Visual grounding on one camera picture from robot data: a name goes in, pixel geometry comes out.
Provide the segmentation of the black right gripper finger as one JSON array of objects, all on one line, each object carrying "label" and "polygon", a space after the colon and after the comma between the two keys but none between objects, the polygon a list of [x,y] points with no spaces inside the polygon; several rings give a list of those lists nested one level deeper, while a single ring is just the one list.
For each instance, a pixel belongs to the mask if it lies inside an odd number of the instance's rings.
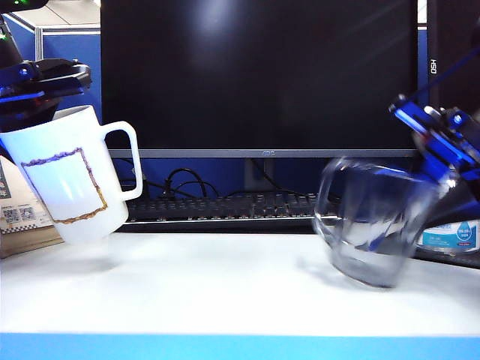
[{"label": "black right gripper finger", "polygon": [[438,187],[445,176],[445,162],[429,151],[417,151],[406,169],[382,166],[381,169],[375,170],[374,174],[392,176],[394,179],[410,179]]},{"label": "black right gripper finger", "polygon": [[479,219],[479,180],[461,179],[428,212],[425,228]]}]

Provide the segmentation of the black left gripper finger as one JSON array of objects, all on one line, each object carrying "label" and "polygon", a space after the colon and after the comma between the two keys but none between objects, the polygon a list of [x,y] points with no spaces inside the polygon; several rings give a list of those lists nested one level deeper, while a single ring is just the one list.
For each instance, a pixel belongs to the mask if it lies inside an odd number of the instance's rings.
[{"label": "black left gripper finger", "polygon": [[18,100],[1,104],[1,132],[18,131],[53,120],[60,98]]}]

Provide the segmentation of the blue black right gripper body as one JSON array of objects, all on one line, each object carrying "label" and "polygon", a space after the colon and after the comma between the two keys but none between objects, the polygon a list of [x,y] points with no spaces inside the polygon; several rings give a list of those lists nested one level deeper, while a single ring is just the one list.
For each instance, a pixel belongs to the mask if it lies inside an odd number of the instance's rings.
[{"label": "blue black right gripper body", "polygon": [[420,107],[399,95],[388,111],[417,134],[421,171],[440,180],[451,168],[463,180],[479,179],[479,121],[453,107]]}]

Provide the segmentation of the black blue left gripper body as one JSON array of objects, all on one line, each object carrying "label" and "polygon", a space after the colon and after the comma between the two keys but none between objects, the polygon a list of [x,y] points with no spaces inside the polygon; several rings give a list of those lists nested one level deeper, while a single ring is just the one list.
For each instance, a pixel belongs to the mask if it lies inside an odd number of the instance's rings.
[{"label": "black blue left gripper body", "polygon": [[76,59],[23,61],[1,69],[1,104],[82,94],[91,84],[91,68]]}]

